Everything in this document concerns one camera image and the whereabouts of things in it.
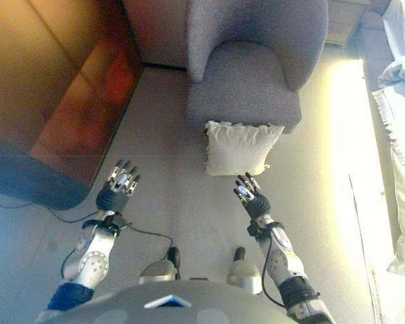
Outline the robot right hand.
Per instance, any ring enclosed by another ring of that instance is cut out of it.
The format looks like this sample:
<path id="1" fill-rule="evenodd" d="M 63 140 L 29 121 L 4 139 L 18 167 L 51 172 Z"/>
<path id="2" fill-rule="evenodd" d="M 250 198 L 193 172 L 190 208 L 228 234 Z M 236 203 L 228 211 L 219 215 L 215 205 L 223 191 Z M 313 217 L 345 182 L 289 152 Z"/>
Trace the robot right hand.
<path id="1" fill-rule="evenodd" d="M 248 172 L 238 175 L 235 181 L 234 194 L 238 197 L 251 219 L 257 219 L 271 212 L 271 205 L 261 192 L 261 187 Z"/>

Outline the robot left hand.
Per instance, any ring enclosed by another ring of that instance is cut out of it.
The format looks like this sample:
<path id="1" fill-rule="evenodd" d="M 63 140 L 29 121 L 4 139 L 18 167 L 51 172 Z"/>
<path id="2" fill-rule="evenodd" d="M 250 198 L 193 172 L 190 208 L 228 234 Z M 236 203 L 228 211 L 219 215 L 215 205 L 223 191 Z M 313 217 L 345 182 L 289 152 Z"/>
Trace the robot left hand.
<path id="1" fill-rule="evenodd" d="M 132 167 L 131 161 L 119 160 L 97 195 L 98 210 L 123 213 L 140 180 L 136 172 L 137 167 Z"/>

